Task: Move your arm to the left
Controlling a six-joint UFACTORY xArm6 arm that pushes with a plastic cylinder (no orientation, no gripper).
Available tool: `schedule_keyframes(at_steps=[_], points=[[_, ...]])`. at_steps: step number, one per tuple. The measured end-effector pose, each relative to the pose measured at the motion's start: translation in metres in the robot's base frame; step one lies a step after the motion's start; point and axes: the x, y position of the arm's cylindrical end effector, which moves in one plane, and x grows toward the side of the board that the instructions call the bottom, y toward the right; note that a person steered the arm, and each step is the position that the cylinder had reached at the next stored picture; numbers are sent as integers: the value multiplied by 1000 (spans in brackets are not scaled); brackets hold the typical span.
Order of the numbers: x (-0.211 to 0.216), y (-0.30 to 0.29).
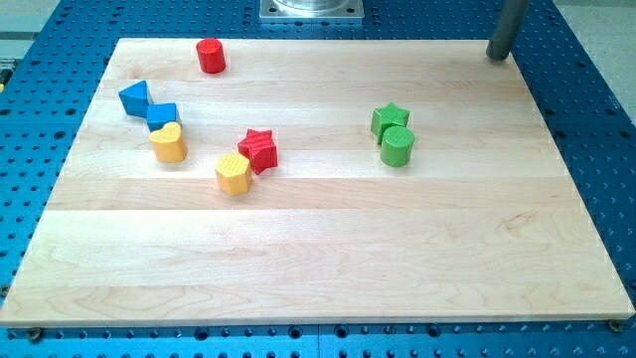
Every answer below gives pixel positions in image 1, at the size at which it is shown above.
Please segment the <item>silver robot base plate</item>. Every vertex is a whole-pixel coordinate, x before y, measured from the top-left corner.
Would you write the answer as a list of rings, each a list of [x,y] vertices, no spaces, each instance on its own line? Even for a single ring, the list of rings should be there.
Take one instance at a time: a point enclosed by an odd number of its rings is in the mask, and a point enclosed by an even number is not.
[[[266,20],[353,19],[364,17],[363,0],[260,0],[259,18]]]

